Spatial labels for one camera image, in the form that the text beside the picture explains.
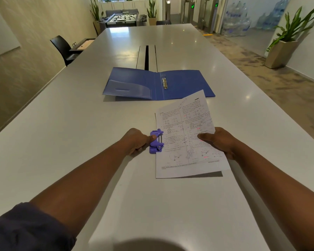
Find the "person's left hand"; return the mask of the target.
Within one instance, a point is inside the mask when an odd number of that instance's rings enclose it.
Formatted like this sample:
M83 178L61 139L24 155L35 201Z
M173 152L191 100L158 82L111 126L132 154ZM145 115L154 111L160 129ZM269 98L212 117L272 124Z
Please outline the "person's left hand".
M119 140L121 148L124 149L126 155L140 153L141 150L148 147L150 144L145 144L145 134L136 128L131 128Z

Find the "person's right hand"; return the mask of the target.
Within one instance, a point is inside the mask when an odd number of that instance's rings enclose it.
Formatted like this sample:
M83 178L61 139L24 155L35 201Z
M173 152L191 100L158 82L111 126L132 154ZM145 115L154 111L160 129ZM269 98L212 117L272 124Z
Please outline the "person's right hand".
M221 127L216 127L213 134L215 135L215 141L208 144L222 151L227 159L237 160L237 148L241 144L241 141Z

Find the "purple hole punch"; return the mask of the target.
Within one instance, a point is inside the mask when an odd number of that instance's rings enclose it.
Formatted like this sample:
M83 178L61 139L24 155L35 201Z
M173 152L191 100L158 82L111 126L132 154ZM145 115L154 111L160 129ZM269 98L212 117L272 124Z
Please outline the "purple hole punch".
M151 131L150 135L151 136L155 135L156 139L150 143L150 147L149 147L150 154L156 154L158 152L162 152L162 149L164 147L164 143L162 142L163 133L164 132L160 128L158 128L157 130Z

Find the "printed paper sheet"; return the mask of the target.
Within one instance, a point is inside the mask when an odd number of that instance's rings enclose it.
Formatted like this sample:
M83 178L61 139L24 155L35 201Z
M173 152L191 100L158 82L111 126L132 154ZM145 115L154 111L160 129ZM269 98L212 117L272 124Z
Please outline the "printed paper sheet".
M215 133L203 90L161 107L156 127L163 131L161 152L156 153L156 178L180 178L230 169L225 154L200 140Z

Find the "person's right forearm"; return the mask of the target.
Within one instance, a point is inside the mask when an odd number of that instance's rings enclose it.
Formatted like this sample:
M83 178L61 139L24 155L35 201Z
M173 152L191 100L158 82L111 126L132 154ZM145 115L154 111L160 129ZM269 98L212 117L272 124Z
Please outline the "person's right forearm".
M232 153L295 249L314 251L314 192L240 141Z

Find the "person's left forearm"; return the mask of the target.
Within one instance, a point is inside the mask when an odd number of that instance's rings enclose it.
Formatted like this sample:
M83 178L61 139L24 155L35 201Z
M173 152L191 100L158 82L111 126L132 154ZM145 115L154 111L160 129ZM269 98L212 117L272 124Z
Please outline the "person's left forearm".
M43 190L30 203L77 237L124 158L134 150L128 139L119 140Z

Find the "small wooden side table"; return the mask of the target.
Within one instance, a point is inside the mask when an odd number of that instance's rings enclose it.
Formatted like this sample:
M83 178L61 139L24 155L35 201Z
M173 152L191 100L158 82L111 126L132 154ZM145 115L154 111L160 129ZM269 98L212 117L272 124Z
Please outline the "small wooden side table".
M69 52L79 54L82 53L96 38L85 38L77 43Z

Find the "foosball table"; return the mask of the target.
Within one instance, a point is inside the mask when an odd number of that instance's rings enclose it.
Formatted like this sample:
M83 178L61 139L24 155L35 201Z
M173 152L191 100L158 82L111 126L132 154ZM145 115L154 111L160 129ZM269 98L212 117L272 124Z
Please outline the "foosball table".
M124 28L124 27L138 27L148 25L146 15L138 13L124 12L121 14L112 14L108 17L101 18L98 22L101 34L107 28Z

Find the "black chair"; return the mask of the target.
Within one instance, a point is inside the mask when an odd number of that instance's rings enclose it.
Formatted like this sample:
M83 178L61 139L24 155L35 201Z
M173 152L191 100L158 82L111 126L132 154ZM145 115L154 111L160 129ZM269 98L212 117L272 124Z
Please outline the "black chair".
M71 52L69 43L60 35L50 39L50 42L56 47L64 59L65 66L71 64L78 56L78 53Z

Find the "metal turnstile gate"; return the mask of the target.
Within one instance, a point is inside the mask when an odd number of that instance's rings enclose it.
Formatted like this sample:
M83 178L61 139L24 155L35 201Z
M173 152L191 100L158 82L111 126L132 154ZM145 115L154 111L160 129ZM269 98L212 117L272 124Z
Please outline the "metal turnstile gate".
M221 34L228 0L180 0L180 24L196 25L207 34Z

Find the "stack of water jugs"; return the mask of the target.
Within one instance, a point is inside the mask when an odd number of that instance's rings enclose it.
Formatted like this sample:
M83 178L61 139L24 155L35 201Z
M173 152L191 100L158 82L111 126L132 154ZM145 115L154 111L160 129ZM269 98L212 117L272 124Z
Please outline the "stack of water jugs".
M222 34L245 36L249 29L273 31L290 0L228 0Z

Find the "potted plant in beige planter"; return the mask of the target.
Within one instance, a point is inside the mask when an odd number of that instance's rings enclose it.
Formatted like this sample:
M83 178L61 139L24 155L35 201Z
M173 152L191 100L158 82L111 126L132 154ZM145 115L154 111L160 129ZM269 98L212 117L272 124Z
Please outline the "potted plant in beige planter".
M90 13L92 14L93 17L93 26L96 30L97 36L101 33L101 28L100 28L100 10L99 10L99 5L97 4L97 0L90 0Z
M314 8L304 17L301 16L302 6L298 8L293 18L285 12L284 26L277 25L277 38L273 39L267 48L264 65L270 69L279 69L287 65L294 51L314 27Z
M149 20L149 25L150 26L155 26L157 24L157 6L156 6L156 0L148 0L148 8L147 8L147 16Z

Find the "dark blue sleeve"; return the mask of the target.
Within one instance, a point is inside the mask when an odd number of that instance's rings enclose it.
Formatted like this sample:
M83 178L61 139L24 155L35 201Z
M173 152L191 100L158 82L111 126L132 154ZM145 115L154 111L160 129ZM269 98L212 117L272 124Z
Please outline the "dark blue sleeve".
M0 251L72 251L76 237L29 202L0 216Z

